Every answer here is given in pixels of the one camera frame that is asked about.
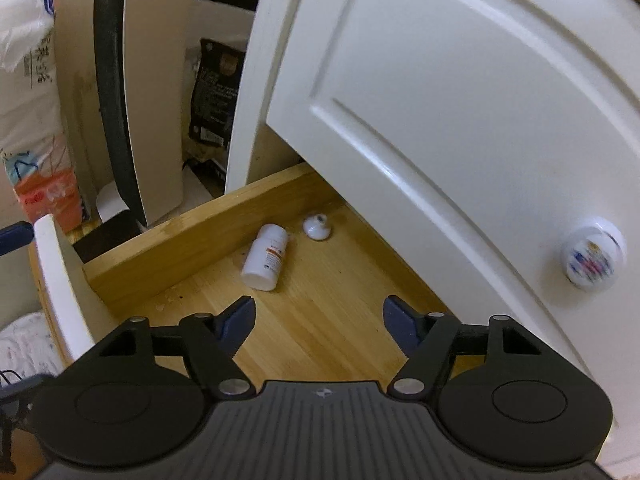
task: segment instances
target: dark blue object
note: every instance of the dark blue object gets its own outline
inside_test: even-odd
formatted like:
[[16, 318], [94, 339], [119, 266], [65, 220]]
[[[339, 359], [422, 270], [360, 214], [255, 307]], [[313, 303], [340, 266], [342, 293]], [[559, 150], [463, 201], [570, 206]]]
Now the dark blue object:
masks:
[[15, 251], [33, 240], [33, 226], [24, 220], [0, 230], [0, 256]]

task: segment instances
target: wooden board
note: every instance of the wooden board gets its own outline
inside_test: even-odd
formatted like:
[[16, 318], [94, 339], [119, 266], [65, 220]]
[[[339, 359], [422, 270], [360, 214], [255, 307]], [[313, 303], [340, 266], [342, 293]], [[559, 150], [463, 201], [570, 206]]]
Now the wooden board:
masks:
[[[446, 308], [348, 206], [332, 203], [322, 211], [334, 224], [328, 240], [304, 235], [304, 215], [283, 224], [290, 241], [273, 292], [242, 284], [245, 246], [127, 310], [122, 319], [135, 314], [152, 325], [175, 324], [193, 312], [219, 313], [249, 294], [257, 303], [256, 327], [236, 362], [256, 386], [267, 378], [386, 384], [404, 356], [384, 329], [384, 299], [396, 294], [422, 312]], [[183, 369], [177, 358], [158, 361]]]
[[91, 288], [116, 314], [137, 306], [281, 223], [337, 197], [307, 164], [212, 200], [84, 266]]

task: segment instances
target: white round object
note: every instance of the white round object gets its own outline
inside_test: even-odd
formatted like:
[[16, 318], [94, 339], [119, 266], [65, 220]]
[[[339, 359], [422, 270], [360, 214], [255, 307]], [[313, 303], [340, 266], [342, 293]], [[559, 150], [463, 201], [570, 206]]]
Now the white round object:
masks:
[[578, 227], [561, 251], [562, 270], [577, 288], [610, 287], [626, 264], [626, 243], [620, 230], [604, 218]]
[[325, 214], [311, 215], [302, 224], [305, 234], [312, 240], [326, 240], [331, 234]]
[[263, 225], [249, 250], [240, 275], [256, 290], [273, 290], [278, 281], [289, 235], [276, 224]]

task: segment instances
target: drawer front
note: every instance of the drawer front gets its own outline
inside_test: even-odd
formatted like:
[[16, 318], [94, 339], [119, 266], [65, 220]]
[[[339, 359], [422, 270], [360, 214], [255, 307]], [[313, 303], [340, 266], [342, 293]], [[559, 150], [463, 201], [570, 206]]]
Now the drawer front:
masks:
[[[629, 2], [593, 26], [637, 40]], [[302, 0], [268, 123], [463, 320], [518, 317], [586, 364], [631, 424], [640, 103], [567, 27], [525, 0]], [[598, 294], [558, 261], [593, 216], [628, 244]]]

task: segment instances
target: wall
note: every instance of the wall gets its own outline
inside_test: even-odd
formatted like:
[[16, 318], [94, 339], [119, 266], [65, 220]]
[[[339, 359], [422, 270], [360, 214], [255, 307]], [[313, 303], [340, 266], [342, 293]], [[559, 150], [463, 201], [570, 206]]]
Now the wall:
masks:
[[66, 136], [90, 203], [113, 180], [95, 81], [94, 0], [54, 0], [58, 90]]

